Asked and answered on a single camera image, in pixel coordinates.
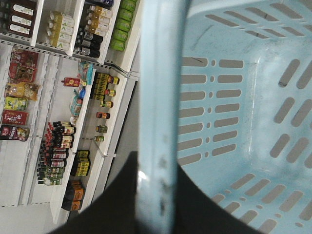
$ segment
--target bottle label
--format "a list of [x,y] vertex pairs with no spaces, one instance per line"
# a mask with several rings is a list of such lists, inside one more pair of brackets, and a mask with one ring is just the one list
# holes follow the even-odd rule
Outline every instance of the bottle label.
[[21,18],[21,17],[18,17],[18,16],[12,16],[11,17],[11,21],[15,22],[15,23],[20,23],[20,24],[24,24],[24,25],[27,25],[27,26],[31,26],[31,20],[24,19],[24,18]]
[[30,33],[30,30],[28,28],[17,26],[15,24],[11,24],[10,25],[10,29],[12,31],[14,31],[14,32],[24,33],[24,34],[27,34],[27,35]]
[[22,12],[24,14],[31,15],[31,16],[34,14],[34,10],[20,6],[20,5],[17,5],[17,4],[14,4],[13,10],[18,11],[18,12]]

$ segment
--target yellow package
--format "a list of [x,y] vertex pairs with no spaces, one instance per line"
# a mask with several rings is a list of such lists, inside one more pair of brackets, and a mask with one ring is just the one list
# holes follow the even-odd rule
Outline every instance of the yellow package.
[[39,86],[27,82],[7,83],[5,88],[6,97],[27,98],[37,101]]

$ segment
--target small jar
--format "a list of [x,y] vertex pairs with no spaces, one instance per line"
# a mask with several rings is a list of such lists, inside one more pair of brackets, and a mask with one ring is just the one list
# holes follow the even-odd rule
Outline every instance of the small jar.
[[104,137],[103,136],[95,136],[94,140],[98,141],[98,142],[101,142],[101,141],[104,141]]
[[107,126],[105,125],[98,125],[96,128],[97,133],[107,133]]

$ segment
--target basket hole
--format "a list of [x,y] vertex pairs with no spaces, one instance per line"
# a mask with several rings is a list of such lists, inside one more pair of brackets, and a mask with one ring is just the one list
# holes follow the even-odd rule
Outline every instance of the basket hole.
[[304,208],[304,210],[301,212],[299,217],[302,220],[308,221],[312,217],[312,201],[308,203],[308,205]]
[[204,113],[204,111],[205,110],[203,107],[183,109],[183,110],[180,110],[179,118],[201,116]]
[[229,21],[227,19],[221,18],[221,17],[216,16],[216,15],[205,15],[205,17],[210,18],[210,19],[212,19],[214,21],[217,21],[219,23],[225,24],[225,25],[227,25],[229,27],[237,27],[237,26],[239,26],[238,24],[236,24],[234,22],[231,22],[231,21]]
[[194,58],[194,57],[183,57],[182,66],[187,67],[206,67],[208,65],[208,59],[206,58]]
[[277,222],[273,219],[267,219],[258,229],[259,231],[263,233],[270,233],[275,226],[277,225]]
[[246,224],[250,223],[254,218],[256,218],[258,213],[254,210],[247,211],[240,220]]
[[238,124],[238,117],[219,119],[214,122],[215,128]]
[[232,202],[227,207],[225,207],[224,210],[231,214],[239,207],[240,204],[238,202]]
[[285,148],[289,140],[289,135],[282,134],[270,151],[271,157],[277,158],[282,150]]
[[261,33],[257,33],[257,32],[255,32],[255,31],[251,31],[251,30],[245,31],[245,33],[248,33],[248,34],[250,34],[250,35],[253,35],[253,36],[255,36],[255,37],[257,37],[257,38],[261,38],[261,39],[267,39],[267,38],[269,38],[269,37],[267,37],[267,36],[265,36],[265,35],[263,35],[263,34],[261,34]]
[[220,75],[218,76],[219,83],[240,83],[243,77],[241,75]]
[[244,62],[242,60],[221,59],[219,61],[219,67],[243,68],[243,66]]
[[275,9],[279,10],[286,16],[288,16],[291,19],[302,19],[302,16],[299,15],[297,12],[290,9],[288,6],[281,4],[281,3],[272,3],[270,4],[271,7],[274,7]]
[[214,197],[211,198],[212,201],[214,201],[215,203],[219,203],[221,201],[223,201],[225,198],[225,196],[223,194],[217,194]]
[[231,111],[238,111],[238,110],[239,110],[239,103],[218,105],[215,107],[216,113],[224,113],[224,112],[231,112]]
[[309,140],[305,137],[300,138],[292,150],[287,155],[287,161],[290,163],[296,162],[302,152],[306,149],[307,145],[309,144]]
[[216,93],[217,98],[234,98],[239,97],[241,95],[240,89],[232,89],[232,90],[219,90]]
[[292,119],[292,126],[298,127],[302,124],[310,110],[312,109],[312,100],[308,99],[302,104],[296,115]]
[[205,75],[182,75],[182,84],[204,84],[207,81]]
[[283,73],[281,79],[278,82],[278,85],[280,87],[284,88],[288,85],[289,81],[293,77],[293,75],[296,72],[296,70],[298,69],[299,65],[300,65],[300,61],[298,59],[294,59],[290,62],[286,71]]
[[264,31],[271,33],[272,35],[275,35],[275,36],[280,37],[280,38],[285,37],[283,34],[280,34],[279,32],[274,31],[273,29],[270,29],[270,28],[266,28],[266,29],[264,29]]
[[199,132],[203,129],[202,123],[194,123],[189,125],[184,125],[179,127],[179,135],[186,134],[186,133],[194,133]]
[[217,135],[214,135],[213,137],[213,142],[218,142],[218,141],[222,141],[222,140],[228,140],[231,138],[237,137],[237,131],[231,131],[231,132],[227,132],[227,133],[220,133]]
[[244,175],[242,178],[240,178],[238,181],[236,181],[235,183],[233,183],[231,185],[231,188],[233,189],[239,189],[241,188],[243,185],[245,185],[247,182],[249,182],[250,180],[252,180],[255,177],[254,174],[248,173],[246,175]]
[[268,179],[262,179],[254,186],[252,186],[249,190],[245,192],[248,196],[253,196],[258,193],[261,189],[263,189],[270,181]]
[[222,146],[220,148],[216,148],[212,151],[213,156],[222,155],[228,152],[231,152],[236,149],[236,144]]
[[297,30],[295,30],[294,28],[291,27],[283,27],[283,29],[285,29],[287,32],[294,34],[295,36],[304,36],[304,34],[298,32]]
[[301,199],[303,193],[301,191],[294,191],[284,202],[279,209],[288,212]]
[[278,21],[278,19],[274,18],[273,16],[265,13],[264,11],[261,11],[260,9],[258,8],[255,8],[255,7],[248,7],[246,8],[246,10],[264,18],[265,20],[268,20],[268,21]]
[[293,105],[294,105],[294,99],[292,97],[286,98],[286,100],[282,104],[281,108],[279,109],[279,111],[275,115],[274,122],[275,123],[283,122],[284,118],[286,117],[286,115],[288,114],[290,109],[293,107]]
[[187,150],[190,148],[195,148],[195,147],[200,146],[202,144],[202,142],[203,142],[203,140],[201,138],[180,142],[177,145],[177,150],[181,151],[181,150]]
[[205,92],[183,92],[180,93],[180,101],[194,101],[194,100],[203,100],[205,98]]
[[194,162],[197,162],[201,159],[201,154],[195,154],[195,155],[190,155],[190,156],[187,156],[187,157],[183,157],[183,158],[179,158],[177,160],[178,164],[180,164],[180,166],[184,166],[184,165],[187,165],[187,164],[191,164],[191,163],[194,163]]
[[224,13],[225,13],[225,14],[228,14],[228,15],[230,15],[230,16],[233,16],[233,17],[235,17],[235,18],[238,18],[238,19],[240,19],[240,20],[242,20],[242,21],[245,21],[246,23],[250,23],[250,24],[255,24],[255,23],[257,23],[256,21],[254,21],[254,20],[252,20],[252,19],[250,19],[250,18],[248,18],[248,17],[242,16],[241,14],[239,14],[239,13],[237,13],[237,12],[234,12],[234,11],[225,11]]
[[286,189],[285,185],[278,184],[275,186],[274,189],[272,189],[265,197],[263,197],[261,200],[268,204],[271,203],[273,200],[275,200],[284,190]]
[[307,84],[309,83],[310,79],[312,77],[312,61],[309,63],[306,70],[301,75],[300,79],[297,82],[297,88],[298,89],[304,89]]

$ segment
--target red package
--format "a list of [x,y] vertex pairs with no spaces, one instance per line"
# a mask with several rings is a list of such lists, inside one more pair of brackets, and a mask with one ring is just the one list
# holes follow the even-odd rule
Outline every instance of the red package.
[[3,110],[2,123],[25,125],[27,121],[27,112]]

